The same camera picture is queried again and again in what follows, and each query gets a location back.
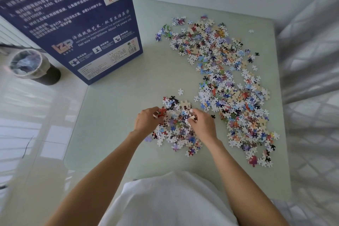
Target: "patterned curtain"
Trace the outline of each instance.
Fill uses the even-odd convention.
[[[339,225],[339,0],[314,0],[277,45],[293,194],[273,202],[291,225]]]

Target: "hand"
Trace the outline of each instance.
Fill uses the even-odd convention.
[[[188,119],[188,122],[198,138],[206,145],[218,141],[214,119],[208,113],[199,109],[192,110],[193,114],[197,116],[197,120]]]
[[[142,110],[135,120],[134,131],[137,131],[138,134],[141,134],[144,138],[151,134],[158,124],[164,121],[163,116],[157,119],[153,117],[153,114],[158,111],[159,107],[157,106]]]

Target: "radiator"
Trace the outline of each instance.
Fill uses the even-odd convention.
[[[0,16],[0,44],[25,48],[40,47]]]

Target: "person's left hand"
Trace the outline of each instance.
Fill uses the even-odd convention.
[[[155,130],[157,125],[164,121],[163,116],[157,119],[153,117],[153,114],[158,111],[159,107],[157,106],[142,110],[138,114],[137,119],[135,120],[134,131],[137,131],[139,134],[142,134],[144,138],[151,134]]]

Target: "tile floor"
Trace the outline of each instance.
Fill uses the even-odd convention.
[[[86,174],[63,158],[87,85],[48,58],[62,74],[52,86],[15,78],[10,56],[0,55],[0,185],[8,186],[0,190],[1,225],[43,225]]]

